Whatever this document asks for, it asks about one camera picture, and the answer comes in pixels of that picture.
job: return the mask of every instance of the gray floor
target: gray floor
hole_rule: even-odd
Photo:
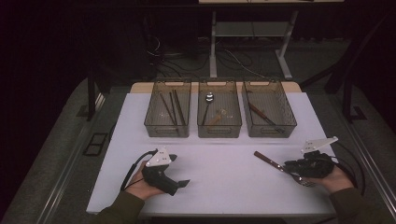
[[[209,76],[207,43],[202,43],[203,53],[196,59],[175,59],[169,56],[172,66],[158,66],[158,76],[167,77],[207,77]],[[263,76],[281,76],[274,49],[279,41],[259,39],[238,43],[221,40],[218,43],[218,76],[243,77],[255,76],[235,62]],[[293,80],[301,82],[335,63],[345,52],[347,41],[326,40],[320,43],[313,41],[291,42],[286,53]],[[343,145],[350,148],[355,155],[356,142],[352,130],[356,131],[363,144],[375,159],[382,175],[392,189],[396,189],[396,138],[386,122],[366,100],[359,89],[353,91],[353,105],[359,106],[367,120],[357,120],[352,126],[346,125],[341,111],[341,92],[328,95],[322,89],[327,78],[316,82],[305,91],[315,108],[318,118],[328,136],[337,136]],[[70,96],[64,111],[58,118],[46,143],[42,147],[35,164],[26,176],[13,203],[8,208],[2,223],[88,223],[92,218],[85,212],[91,197],[92,188],[99,173],[101,163],[106,154],[106,146],[110,141],[111,130],[117,122],[118,115],[130,87],[113,88],[98,101],[98,112],[91,122],[78,117],[80,108],[87,104],[87,83],[83,81]],[[82,156],[94,133],[108,133],[105,147],[99,157]],[[335,154],[358,167],[354,161],[338,145],[332,145]],[[375,182],[366,173],[365,198],[375,206],[388,209],[375,186]],[[323,217],[287,217],[289,224],[315,223]],[[240,223],[265,223],[263,220],[241,220]]]

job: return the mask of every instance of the person's left hand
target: person's left hand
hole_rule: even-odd
[[[146,162],[147,161],[142,161],[139,170],[136,172],[136,174],[134,174],[134,176],[132,176],[132,179],[129,183],[132,185],[125,189],[125,192],[133,194],[142,200],[146,200],[151,196],[164,193],[162,190],[150,186],[143,178],[142,170],[145,167]]]

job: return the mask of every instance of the white bracket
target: white bracket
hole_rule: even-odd
[[[171,158],[169,157],[168,151],[166,147],[163,147],[158,150],[157,153],[149,161],[146,163],[147,167],[151,166],[160,166],[160,165],[169,165],[172,162]]]
[[[313,152],[319,150],[322,147],[325,147],[333,142],[336,142],[338,138],[334,136],[333,138],[324,138],[317,140],[307,140],[305,142],[304,148],[301,150],[303,153]]]

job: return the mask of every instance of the olive green sleeve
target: olive green sleeve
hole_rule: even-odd
[[[357,189],[342,189],[332,195],[330,200],[337,213],[340,224],[393,224],[390,213],[369,205]]]
[[[96,215],[91,224],[134,224],[144,204],[133,194],[121,191],[116,201]]]

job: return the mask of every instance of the sleeve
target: sleeve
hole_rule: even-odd
[[[357,189],[342,189],[330,195],[340,224],[393,224],[390,213],[369,205]]]
[[[134,224],[144,204],[133,194],[121,191],[114,203],[96,215],[91,224]]]

